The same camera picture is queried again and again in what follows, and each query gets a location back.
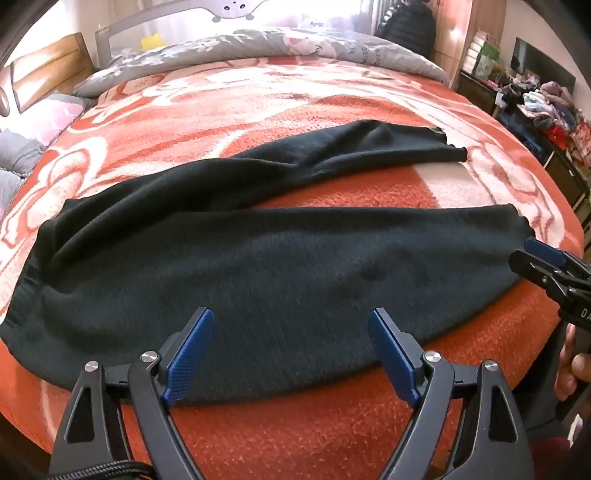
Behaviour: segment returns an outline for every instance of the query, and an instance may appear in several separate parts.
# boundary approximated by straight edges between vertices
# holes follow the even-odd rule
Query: cartoon face
[[[258,6],[267,0],[204,0],[203,8],[219,18],[252,17]]]

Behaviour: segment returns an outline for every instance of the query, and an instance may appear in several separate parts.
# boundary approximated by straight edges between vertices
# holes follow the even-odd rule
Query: metal screw
[[[499,369],[499,364],[494,360],[487,360],[484,362],[484,368],[490,372],[496,372]]]
[[[436,364],[439,360],[441,360],[441,355],[437,352],[425,352],[425,360],[427,362],[431,362],[432,364]]]
[[[140,358],[142,359],[143,363],[149,364],[158,358],[158,354],[153,350],[149,350],[148,352],[142,353]]]
[[[90,362],[88,362],[85,366],[84,366],[84,370],[86,370],[87,372],[93,372],[95,371],[97,368],[99,368],[99,363],[96,360],[91,360]]]

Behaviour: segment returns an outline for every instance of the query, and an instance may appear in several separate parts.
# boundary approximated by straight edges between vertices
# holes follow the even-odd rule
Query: wooden wardrobe
[[[431,59],[447,72],[454,87],[474,34],[484,30],[499,42],[505,25],[506,0],[431,0],[437,23]]]

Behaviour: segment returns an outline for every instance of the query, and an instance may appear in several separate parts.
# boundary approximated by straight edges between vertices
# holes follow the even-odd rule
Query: yellow object
[[[159,33],[152,35],[151,37],[142,38],[142,51],[152,50],[153,48],[165,47],[166,42],[162,40]]]

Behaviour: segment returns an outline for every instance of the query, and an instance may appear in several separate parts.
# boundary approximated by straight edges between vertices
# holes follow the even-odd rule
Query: pillow
[[[90,100],[52,93],[16,118],[9,129],[48,147],[89,107]]]
[[[91,104],[62,93],[35,103],[0,133],[0,168],[27,177],[47,147]]]
[[[25,181],[18,175],[0,170],[0,220],[8,211],[12,198],[17,194]]]

